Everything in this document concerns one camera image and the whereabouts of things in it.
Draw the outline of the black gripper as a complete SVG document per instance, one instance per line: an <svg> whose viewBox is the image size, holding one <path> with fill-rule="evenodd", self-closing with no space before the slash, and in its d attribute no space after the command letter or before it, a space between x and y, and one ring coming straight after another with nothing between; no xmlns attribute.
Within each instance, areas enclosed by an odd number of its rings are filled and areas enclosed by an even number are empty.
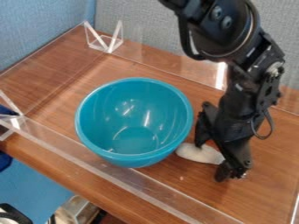
<svg viewBox="0 0 299 224"><path fill-rule="evenodd" d="M201 104L195 125L195 146L200 148L208 140L212 140L217 146L224 157L215 173L217 182L241 179L252 168L248 142L249 138L257 134L256 128L263 119L261 115L249 119L232 119L221 107L215 107L207 101Z"/></svg>

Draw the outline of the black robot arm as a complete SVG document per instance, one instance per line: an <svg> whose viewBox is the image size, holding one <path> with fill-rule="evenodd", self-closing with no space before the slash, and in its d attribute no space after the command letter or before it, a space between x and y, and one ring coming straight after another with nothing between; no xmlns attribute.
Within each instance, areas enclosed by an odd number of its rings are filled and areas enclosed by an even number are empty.
<svg viewBox="0 0 299 224"><path fill-rule="evenodd" d="M173 11L181 49L193 60L228 65L225 94L217 105L201 104L195 126L195 145L213 141L224 157L215 180L239 179L252 167L249 138L263 122L273 120L268 108L281 93L284 53L260 27L249 0L157 0Z"/></svg>

